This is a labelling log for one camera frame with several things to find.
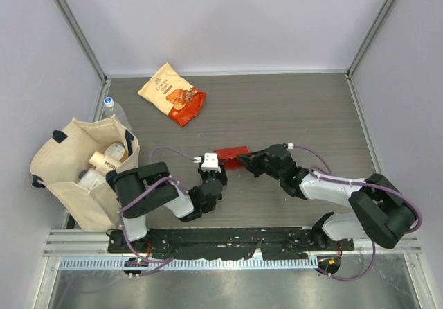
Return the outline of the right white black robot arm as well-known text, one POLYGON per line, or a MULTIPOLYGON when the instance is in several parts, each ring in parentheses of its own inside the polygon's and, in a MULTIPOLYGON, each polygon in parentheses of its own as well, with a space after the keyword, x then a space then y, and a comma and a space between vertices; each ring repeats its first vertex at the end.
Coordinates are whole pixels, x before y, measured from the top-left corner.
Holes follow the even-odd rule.
POLYGON ((423 222, 419 209, 382 174, 349 179, 324 174, 318 167, 303 168, 291 155, 292 143, 239 154, 237 159, 255 177, 266 174, 277 180, 286 194, 304 200, 322 200, 350 209, 328 213, 313 227, 312 240, 322 250, 344 239, 369 239, 393 249, 401 238, 423 222))

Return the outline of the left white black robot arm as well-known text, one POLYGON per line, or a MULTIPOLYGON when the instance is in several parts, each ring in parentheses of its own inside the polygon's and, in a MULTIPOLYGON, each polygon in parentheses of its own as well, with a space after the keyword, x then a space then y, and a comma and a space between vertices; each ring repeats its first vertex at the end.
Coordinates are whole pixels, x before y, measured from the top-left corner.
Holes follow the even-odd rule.
POLYGON ((213 211, 228 183, 224 164, 209 154, 210 161, 197 157, 202 183, 187 190, 174 179, 164 162, 126 170, 114 176, 113 185, 120 202, 118 212, 123 228, 123 244, 138 253, 147 244, 147 214, 166 207, 182 222, 193 221, 213 211))

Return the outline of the red paper box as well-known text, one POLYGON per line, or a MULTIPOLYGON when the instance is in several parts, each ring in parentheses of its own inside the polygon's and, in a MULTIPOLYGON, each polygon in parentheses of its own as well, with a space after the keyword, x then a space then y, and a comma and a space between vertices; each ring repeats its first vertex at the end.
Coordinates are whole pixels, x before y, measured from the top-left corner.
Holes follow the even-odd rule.
POLYGON ((218 160, 223 163, 226 170, 243 168, 244 165, 238 160, 237 156, 240 154, 248 154, 250 152, 249 148, 245 145, 214 150, 214 153, 218 156, 218 160))

